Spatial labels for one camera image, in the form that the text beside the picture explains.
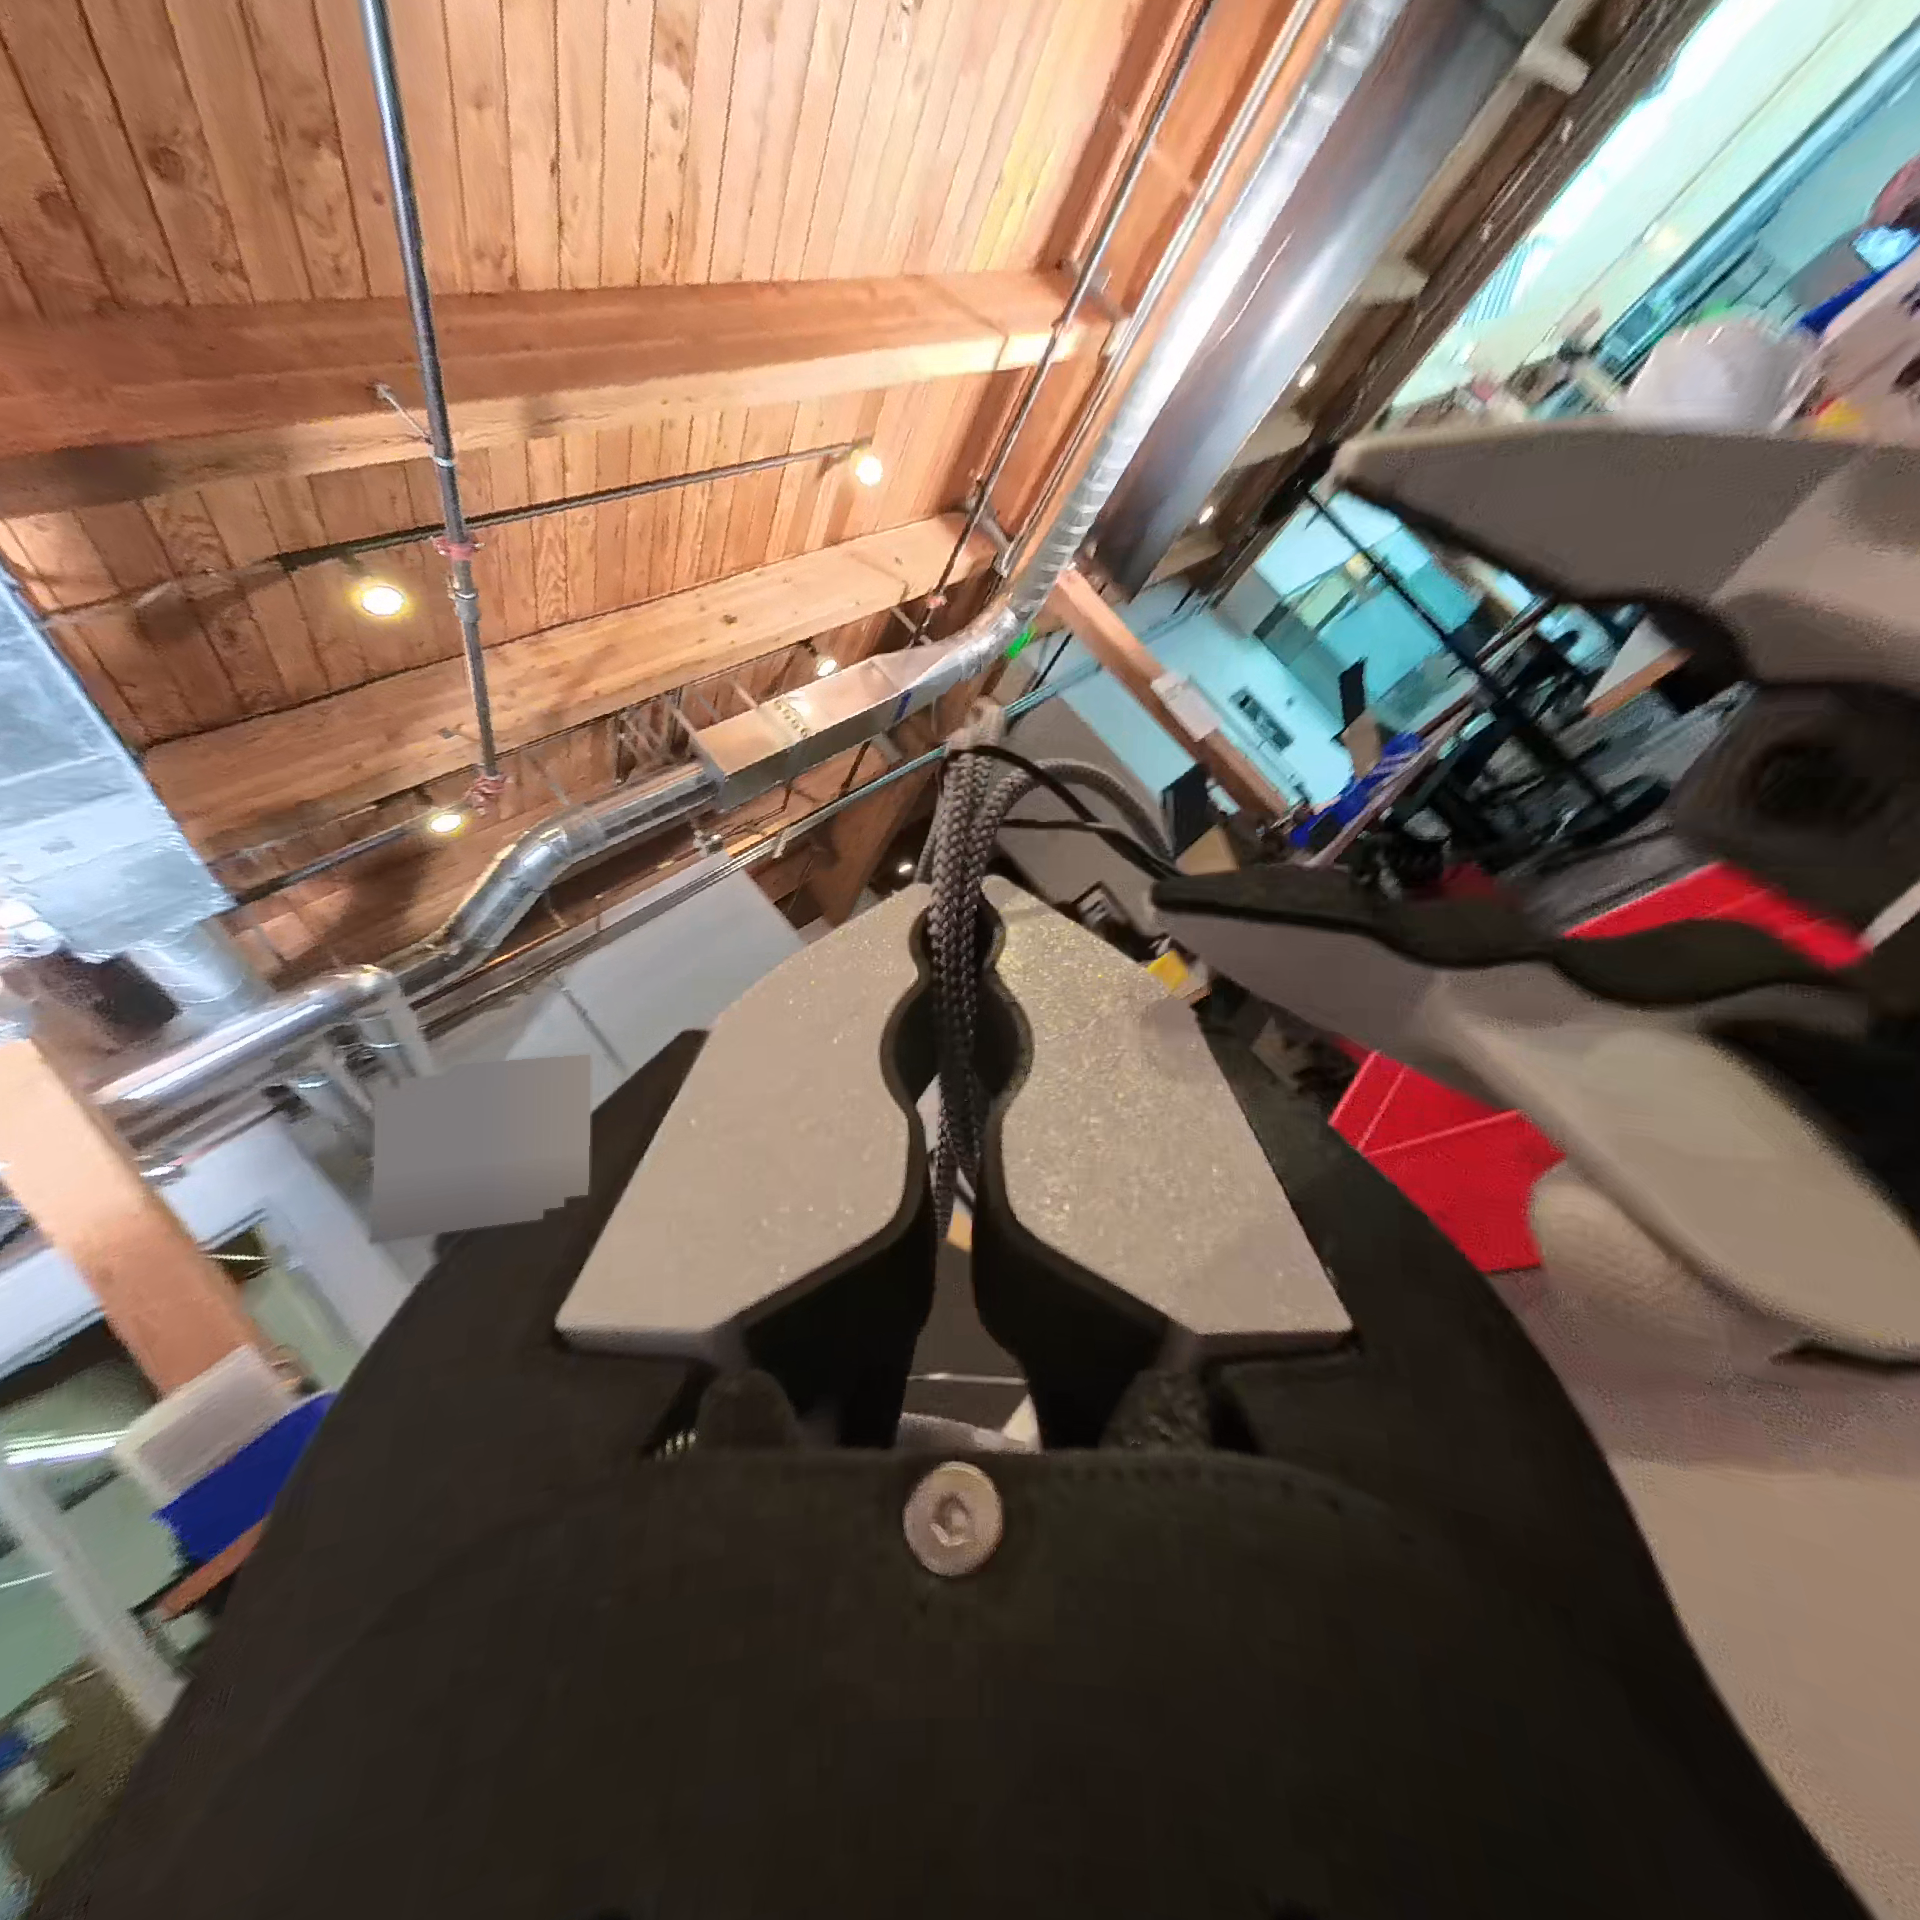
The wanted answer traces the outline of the grey braided cable silver plug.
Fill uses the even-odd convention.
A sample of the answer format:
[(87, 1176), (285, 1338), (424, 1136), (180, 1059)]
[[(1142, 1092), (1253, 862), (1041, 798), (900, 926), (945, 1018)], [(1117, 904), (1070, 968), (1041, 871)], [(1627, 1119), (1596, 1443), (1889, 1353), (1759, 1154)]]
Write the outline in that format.
[(976, 1171), (981, 1090), (976, 1012), (981, 980), (981, 882), (991, 865), (997, 793), (1006, 776), (997, 743), (952, 748), (943, 763), (918, 875), (927, 882), (923, 947), (932, 1006), (939, 1135), (929, 1164), (934, 1226), (948, 1234), (952, 1202)]

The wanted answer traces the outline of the wooden beam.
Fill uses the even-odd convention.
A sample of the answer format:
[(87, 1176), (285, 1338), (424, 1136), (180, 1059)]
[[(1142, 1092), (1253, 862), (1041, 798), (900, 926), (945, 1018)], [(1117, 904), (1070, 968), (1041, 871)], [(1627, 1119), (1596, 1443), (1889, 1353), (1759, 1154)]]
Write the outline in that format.
[[(457, 295), (439, 346), (496, 743), (691, 683), (889, 648), (943, 576), (976, 404), (1064, 310), (1055, 272)], [(211, 859), (453, 790), (477, 748), (429, 536), (397, 303), (4, 321), (4, 532), (55, 634)]]

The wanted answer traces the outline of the silver ceiling duct pipes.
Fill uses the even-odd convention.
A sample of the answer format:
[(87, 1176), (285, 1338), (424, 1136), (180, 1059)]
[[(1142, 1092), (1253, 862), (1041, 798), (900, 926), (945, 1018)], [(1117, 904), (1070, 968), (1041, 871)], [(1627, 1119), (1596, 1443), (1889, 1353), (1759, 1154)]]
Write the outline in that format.
[(948, 640), (875, 663), (843, 666), (813, 688), (780, 695), (724, 724), (687, 734), (691, 756), (604, 798), (561, 808), (513, 840), (471, 887), (446, 926), (385, 968), (350, 968), (257, 1003), (148, 1059), (128, 1056), (110, 1080), (76, 1080), (55, 1056), (51, 1087), (88, 1103), (102, 1127), (134, 1153), (228, 1097), (292, 1076), (329, 1088), (325, 1116), (357, 1127), (365, 1107), (352, 1070), (323, 1063), (327, 1043), (355, 1035), (392, 1076), (431, 1073), (413, 1009), (491, 964), (539, 897), (620, 848), (701, 822), (788, 784), (830, 753), (863, 745), (976, 679), (1030, 625), (1072, 570), (1099, 513), (1153, 422), (1198, 359), (1239, 278), (1296, 194), (1331, 130), (1377, 65), (1405, 15), (1424, 6), (1311, 6), (1280, 38), (1255, 75), (1207, 179), (1167, 240), (1139, 312), (1105, 362), (1105, 399), (1087, 407), (1087, 433), (1047, 516), (999, 576), (999, 593)]

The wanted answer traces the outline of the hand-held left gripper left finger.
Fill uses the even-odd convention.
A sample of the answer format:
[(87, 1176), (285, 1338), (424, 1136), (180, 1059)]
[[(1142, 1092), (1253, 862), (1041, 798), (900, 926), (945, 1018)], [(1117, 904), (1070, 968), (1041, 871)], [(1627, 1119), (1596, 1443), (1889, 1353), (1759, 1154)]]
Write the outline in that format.
[(894, 1419), (937, 1279), (912, 886), (711, 1027), (561, 1304), (582, 1353), (759, 1370), (806, 1419)]

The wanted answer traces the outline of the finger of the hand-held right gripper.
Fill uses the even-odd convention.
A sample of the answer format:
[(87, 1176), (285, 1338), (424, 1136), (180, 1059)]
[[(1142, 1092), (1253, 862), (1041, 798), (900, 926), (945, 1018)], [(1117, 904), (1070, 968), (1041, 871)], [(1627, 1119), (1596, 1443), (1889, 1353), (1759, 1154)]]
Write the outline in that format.
[(1917, 452), (1617, 416), (1350, 440), (1328, 482), (1751, 686), (1917, 694)]
[(1555, 932), (1343, 871), (1157, 882), (1173, 938), (1333, 1038), (1523, 1114), (1688, 1304), (1916, 1364), (1916, 924), (1822, 968), (1727, 919)]

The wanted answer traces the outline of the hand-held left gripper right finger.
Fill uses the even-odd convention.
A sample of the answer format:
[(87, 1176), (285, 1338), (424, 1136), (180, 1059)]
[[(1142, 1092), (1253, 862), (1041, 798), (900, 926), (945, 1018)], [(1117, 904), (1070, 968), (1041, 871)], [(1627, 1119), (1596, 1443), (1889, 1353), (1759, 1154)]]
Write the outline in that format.
[(1041, 1419), (1109, 1419), (1151, 1372), (1331, 1353), (1352, 1320), (1192, 1011), (1015, 886), (976, 1060), (971, 1276)]

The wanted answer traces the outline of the small blue desk bin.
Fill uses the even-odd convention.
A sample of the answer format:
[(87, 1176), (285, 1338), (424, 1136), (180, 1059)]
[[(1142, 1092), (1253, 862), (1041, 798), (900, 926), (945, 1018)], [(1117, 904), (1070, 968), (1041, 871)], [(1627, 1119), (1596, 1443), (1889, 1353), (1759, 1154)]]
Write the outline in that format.
[(269, 1513), (337, 1395), (320, 1392), (155, 1508), (190, 1569), (213, 1561)]

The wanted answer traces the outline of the red plastic bin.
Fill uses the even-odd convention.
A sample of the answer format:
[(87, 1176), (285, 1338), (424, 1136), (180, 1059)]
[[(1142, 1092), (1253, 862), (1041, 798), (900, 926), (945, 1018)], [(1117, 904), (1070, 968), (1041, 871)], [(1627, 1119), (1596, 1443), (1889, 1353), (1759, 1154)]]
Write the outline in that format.
[[(1865, 955), (1857, 932), (1791, 900), (1749, 871), (1708, 862), (1596, 904), (1556, 913), (1577, 939), (1612, 939), (1678, 922), (1759, 929), (1825, 971)], [(1377, 1050), (1333, 1038), (1343, 1070), (1333, 1130), (1468, 1257), (1494, 1276), (1540, 1260), (1528, 1199), (1561, 1159), (1519, 1112), (1460, 1095)]]

